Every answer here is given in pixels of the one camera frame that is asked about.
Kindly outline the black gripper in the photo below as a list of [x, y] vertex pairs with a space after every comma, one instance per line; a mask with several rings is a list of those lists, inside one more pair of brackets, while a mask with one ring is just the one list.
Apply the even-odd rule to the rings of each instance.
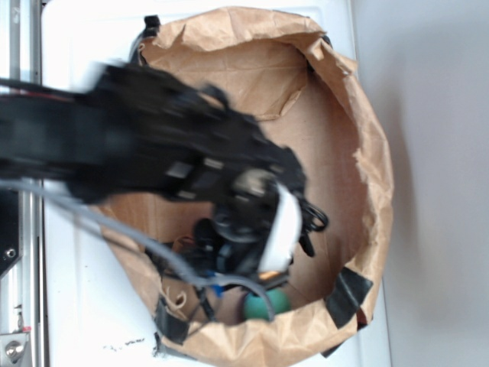
[[[193, 266], [198, 274], [238, 275], [261, 285], [287, 281], [293, 257], [284, 272], [260, 273], [257, 269], [277, 211], [278, 184], [286, 187], [276, 175], [263, 169], [253, 168], [237, 177], [232, 184], [232, 201], [215, 205], [212, 217], [201, 219], [194, 227]], [[287, 189], [298, 199], [302, 214], [296, 247], [301, 246], [306, 255], [313, 257], [309, 234], [324, 231], [329, 219], [300, 192]]]

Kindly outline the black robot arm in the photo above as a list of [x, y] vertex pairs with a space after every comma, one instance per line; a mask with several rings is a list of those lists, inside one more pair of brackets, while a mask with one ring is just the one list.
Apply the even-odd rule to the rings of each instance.
[[306, 199], [301, 163], [220, 88], [135, 64], [108, 65], [84, 93], [1, 84], [11, 88], [1, 97], [3, 178], [59, 180], [85, 203], [136, 192], [211, 203], [183, 253], [202, 277], [284, 273], [297, 246], [314, 256], [309, 235], [328, 219]]

